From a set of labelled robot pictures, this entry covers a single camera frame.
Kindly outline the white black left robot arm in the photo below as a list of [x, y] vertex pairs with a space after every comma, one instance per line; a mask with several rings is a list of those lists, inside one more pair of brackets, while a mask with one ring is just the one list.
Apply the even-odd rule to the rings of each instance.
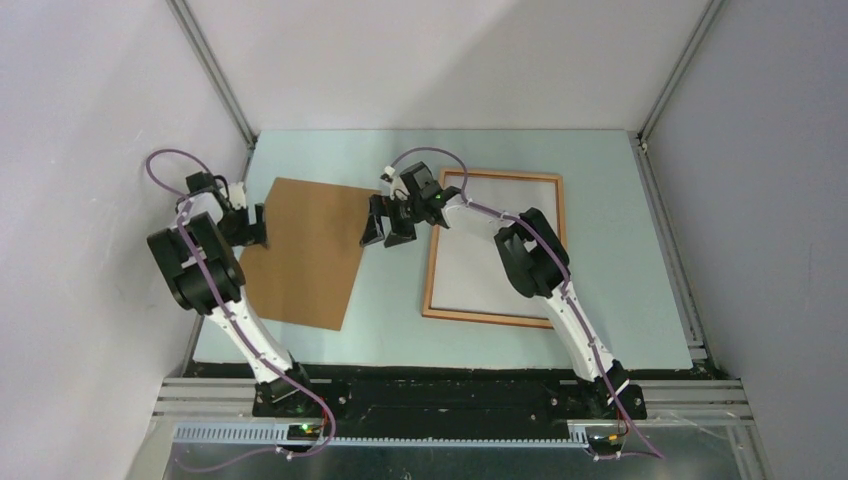
[[249, 303], [246, 276], [234, 249], [268, 245], [264, 205], [251, 219], [241, 184], [221, 186], [219, 175], [186, 178], [172, 225], [147, 245], [176, 302], [216, 324], [253, 372], [260, 401], [304, 416], [316, 390], [302, 366], [276, 341]]

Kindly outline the brown fibreboard backing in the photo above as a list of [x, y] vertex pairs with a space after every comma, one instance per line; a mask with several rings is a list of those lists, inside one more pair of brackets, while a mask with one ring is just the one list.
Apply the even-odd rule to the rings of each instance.
[[371, 189], [276, 178], [264, 202], [268, 245], [240, 264], [259, 317], [342, 329], [363, 256]]

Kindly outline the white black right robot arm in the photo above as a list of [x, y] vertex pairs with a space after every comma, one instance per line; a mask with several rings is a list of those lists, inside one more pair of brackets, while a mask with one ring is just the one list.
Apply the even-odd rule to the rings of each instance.
[[490, 241], [512, 289], [541, 302], [569, 350], [575, 374], [587, 384], [581, 392], [585, 411], [606, 418], [620, 407], [621, 394], [630, 385], [628, 374], [587, 319], [576, 295], [570, 258], [539, 209], [515, 214], [488, 207], [460, 187], [442, 186], [422, 162], [401, 172], [387, 166], [380, 179], [389, 192], [369, 197], [361, 247], [412, 242], [420, 223]]

